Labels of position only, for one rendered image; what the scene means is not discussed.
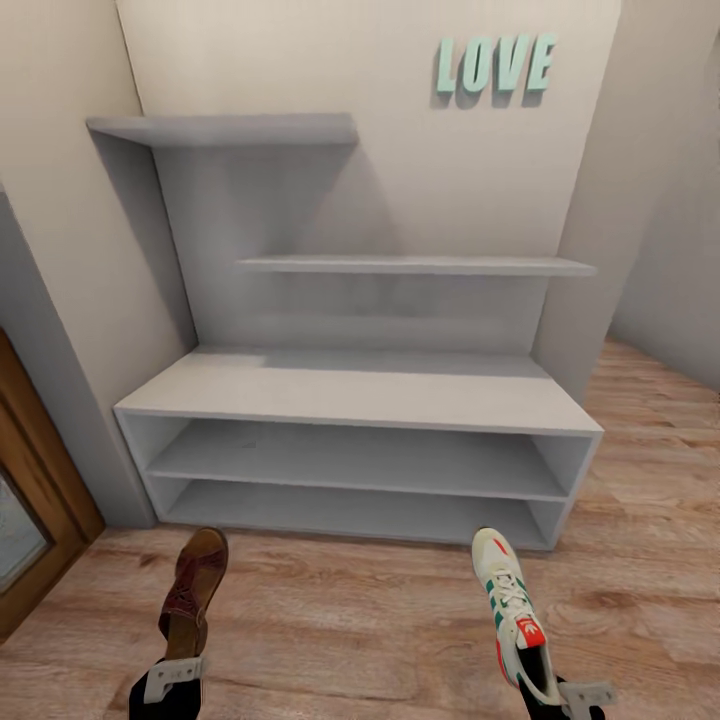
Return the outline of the sandal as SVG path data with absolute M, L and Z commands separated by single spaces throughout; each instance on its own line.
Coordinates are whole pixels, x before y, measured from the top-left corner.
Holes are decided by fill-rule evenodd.
M 207 642 L 207 607 L 221 584 L 229 545 L 218 526 L 204 526 L 189 539 L 175 566 L 175 582 L 158 620 L 167 639 L 165 661 L 201 655 Z

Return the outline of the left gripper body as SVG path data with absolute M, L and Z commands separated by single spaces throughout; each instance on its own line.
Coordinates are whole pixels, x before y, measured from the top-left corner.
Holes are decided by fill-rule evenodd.
M 146 685 L 138 683 L 129 696 L 129 720 L 197 720 L 201 708 L 200 679 L 174 683 L 161 702 L 144 704 Z

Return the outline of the gym shoe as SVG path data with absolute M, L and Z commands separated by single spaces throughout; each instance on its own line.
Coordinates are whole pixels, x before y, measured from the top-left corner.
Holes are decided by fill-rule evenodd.
M 535 615 L 513 548 L 496 529 L 486 526 L 475 531 L 471 555 L 477 578 L 489 594 L 505 679 L 515 689 L 522 680 L 541 706 L 561 704 L 547 637 Z

